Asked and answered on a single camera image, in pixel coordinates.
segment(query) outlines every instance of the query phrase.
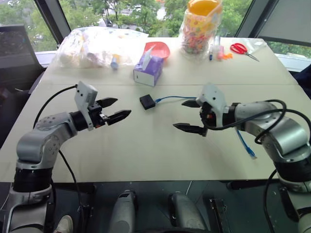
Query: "red bowl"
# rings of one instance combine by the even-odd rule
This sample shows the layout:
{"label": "red bowl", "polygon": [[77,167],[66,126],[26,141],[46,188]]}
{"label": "red bowl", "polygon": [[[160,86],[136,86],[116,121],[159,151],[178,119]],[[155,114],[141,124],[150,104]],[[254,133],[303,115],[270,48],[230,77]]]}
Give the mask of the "red bowl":
{"label": "red bowl", "polygon": [[144,53],[148,51],[152,46],[155,46],[152,51],[152,56],[161,57],[166,59],[171,54],[169,47],[163,42],[148,42],[146,43]]}

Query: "scissors handle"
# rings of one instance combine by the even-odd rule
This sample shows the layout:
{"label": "scissors handle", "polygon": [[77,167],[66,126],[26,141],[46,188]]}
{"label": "scissors handle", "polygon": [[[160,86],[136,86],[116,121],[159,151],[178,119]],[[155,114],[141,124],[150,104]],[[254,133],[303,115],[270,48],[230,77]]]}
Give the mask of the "scissors handle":
{"label": "scissors handle", "polygon": [[245,54],[247,52],[247,48],[240,43],[235,43],[230,46],[230,49],[239,54]]}

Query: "table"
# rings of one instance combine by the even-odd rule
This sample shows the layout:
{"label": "table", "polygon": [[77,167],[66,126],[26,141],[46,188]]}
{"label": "table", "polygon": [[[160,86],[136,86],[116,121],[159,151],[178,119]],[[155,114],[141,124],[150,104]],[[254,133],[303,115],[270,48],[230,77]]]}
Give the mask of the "table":
{"label": "table", "polygon": [[[246,56],[234,56],[232,60],[197,65],[196,76],[189,77],[186,64],[190,67],[195,67],[195,64],[186,60],[182,61],[182,66],[173,63],[174,59],[183,58],[178,58],[177,45],[174,47],[171,38],[158,39],[170,45],[172,60],[168,60],[169,65],[164,68],[163,76],[155,87],[135,83],[130,74],[125,75],[125,70],[112,73],[105,68],[60,69],[51,64],[0,150],[0,181],[13,180],[16,144],[23,134],[31,130],[43,103],[56,91],[79,80],[94,85],[99,92],[98,99],[119,99],[105,109],[105,114],[121,109],[132,110],[131,115],[118,124],[79,132],[63,144],[62,151],[79,182],[266,179],[274,166],[264,149],[253,143],[253,136],[242,133],[256,153],[256,160],[246,153],[234,129],[209,131],[207,137],[201,137],[173,127],[172,124],[178,122],[201,125],[199,110],[181,106],[182,100],[163,100],[155,108],[145,111],[138,99],[146,94],[154,99],[168,95],[196,96],[203,84],[214,82],[224,92],[228,104],[280,99],[287,103],[288,108],[311,116],[311,108],[306,107],[310,100],[300,86],[269,48],[256,53],[260,63]],[[226,48],[230,40],[233,39],[223,40]],[[262,63],[274,68],[267,71]],[[250,67],[253,69],[251,77],[240,72]],[[218,73],[218,76],[205,78],[208,70],[210,74]],[[264,77],[257,80],[260,74]],[[73,98],[73,90],[62,93],[46,107],[42,116],[76,111]],[[293,116],[293,119],[308,129],[298,116]],[[55,182],[72,182],[60,156],[54,166],[53,179]]]}

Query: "black floor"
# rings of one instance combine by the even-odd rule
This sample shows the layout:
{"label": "black floor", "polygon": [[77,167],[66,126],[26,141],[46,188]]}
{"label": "black floor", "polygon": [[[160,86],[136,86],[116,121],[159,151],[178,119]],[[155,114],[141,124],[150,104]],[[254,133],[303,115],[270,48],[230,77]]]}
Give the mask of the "black floor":
{"label": "black floor", "polygon": [[[95,183],[97,192],[94,197],[94,211],[90,218],[87,232],[105,233],[114,203],[125,189],[135,190],[138,197],[138,213],[136,230],[172,227],[168,214],[168,195],[175,191],[185,193],[189,181],[181,182],[112,182]],[[295,233],[297,224],[285,215],[280,202],[278,184],[272,184],[268,192],[268,210],[276,233]],[[8,183],[0,183],[0,204],[3,203]],[[268,233],[263,207],[263,186],[242,190],[229,190],[225,183],[218,181],[194,181],[189,189],[189,198],[196,203],[208,227],[210,227],[205,201],[209,198],[223,199],[226,205],[226,217],[229,224],[227,232],[231,233]],[[70,214],[76,224],[78,217],[77,195],[72,191],[57,190],[57,214],[55,221],[61,216]]]}

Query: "red scissors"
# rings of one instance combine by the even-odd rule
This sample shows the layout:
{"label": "red scissors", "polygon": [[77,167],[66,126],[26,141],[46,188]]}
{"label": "red scissors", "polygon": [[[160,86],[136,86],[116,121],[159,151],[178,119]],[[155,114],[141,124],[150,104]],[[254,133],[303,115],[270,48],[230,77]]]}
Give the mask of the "red scissors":
{"label": "red scissors", "polygon": [[250,58],[253,58],[254,60],[259,62],[259,60],[256,57],[254,57],[253,55],[251,55],[247,52],[247,48],[243,44],[235,43],[235,44],[230,46],[230,50],[232,50],[238,54],[245,54],[245,55],[249,56]]}

